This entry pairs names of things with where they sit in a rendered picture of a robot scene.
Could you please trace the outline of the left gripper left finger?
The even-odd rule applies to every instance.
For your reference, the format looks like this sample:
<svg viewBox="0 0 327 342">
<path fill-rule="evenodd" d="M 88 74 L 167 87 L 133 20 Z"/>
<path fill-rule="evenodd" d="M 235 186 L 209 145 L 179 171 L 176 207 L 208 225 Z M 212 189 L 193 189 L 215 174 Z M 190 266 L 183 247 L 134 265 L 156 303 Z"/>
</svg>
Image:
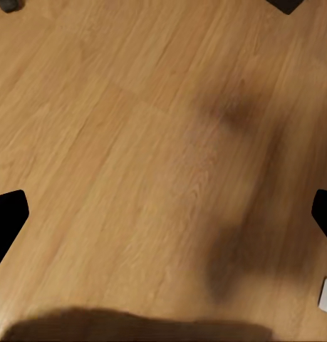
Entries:
<svg viewBox="0 0 327 342">
<path fill-rule="evenodd" d="M 0 263 L 29 217 L 25 192 L 0 195 Z"/>
</svg>

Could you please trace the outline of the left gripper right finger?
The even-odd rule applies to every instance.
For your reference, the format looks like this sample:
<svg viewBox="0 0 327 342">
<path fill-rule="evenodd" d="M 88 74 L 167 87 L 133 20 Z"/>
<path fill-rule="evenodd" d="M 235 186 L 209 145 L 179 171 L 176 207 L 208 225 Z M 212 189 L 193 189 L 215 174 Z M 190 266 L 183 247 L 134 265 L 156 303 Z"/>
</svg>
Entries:
<svg viewBox="0 0 327 342">
<path fill-rule="evenodd" d="M 318 190 L 313 201 L 311 214 L 327 237 L 327 190 Z"/>
</svg>

